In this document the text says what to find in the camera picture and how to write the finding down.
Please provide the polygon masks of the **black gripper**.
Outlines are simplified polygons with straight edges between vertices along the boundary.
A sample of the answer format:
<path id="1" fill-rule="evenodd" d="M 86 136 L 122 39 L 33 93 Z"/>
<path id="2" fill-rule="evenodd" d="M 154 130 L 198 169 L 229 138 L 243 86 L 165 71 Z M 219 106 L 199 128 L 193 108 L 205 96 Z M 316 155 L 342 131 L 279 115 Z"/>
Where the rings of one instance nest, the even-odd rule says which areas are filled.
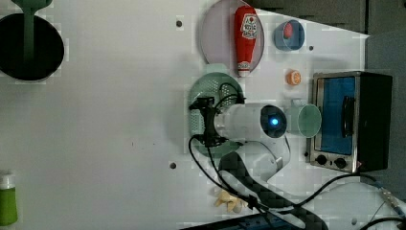
<path id="1" fill-rule="evenodd" d="M 197 98 L 189 110 L 198 110 L 203 117 L 204 131 L 197 135 L 198 141 L 206 148 L 222 145 L 227 141 L 225 137 L 218 134 L 214 127 L 214 118 L 219 110 L 214 106 L 214 97 Z"/>

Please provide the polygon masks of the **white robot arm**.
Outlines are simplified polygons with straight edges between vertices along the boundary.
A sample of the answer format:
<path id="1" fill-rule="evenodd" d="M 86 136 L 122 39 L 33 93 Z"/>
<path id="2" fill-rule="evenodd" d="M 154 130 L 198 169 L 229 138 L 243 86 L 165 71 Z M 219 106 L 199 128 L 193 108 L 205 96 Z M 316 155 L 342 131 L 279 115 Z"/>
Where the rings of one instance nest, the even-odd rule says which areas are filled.
<path id="1" fill-rule="evenodd" d="M 236 102 L 222 105 L 231 99 Z M 328 230 L 320 217 L 265 186 L 264 178 L 288 162 L 287 154 L 275 151 L 287 130 L 285 113 L 279 107 L 243 103 L 233 95 L 218 102 L 213 97 L 197 98 L 189 110 L 197 110 L 203 118 L 204 130 L 192 139 L 206 148 L 218 176 L 217 186 L 262 214 L 277 209 L 300 219 L 304 230 Z"/>

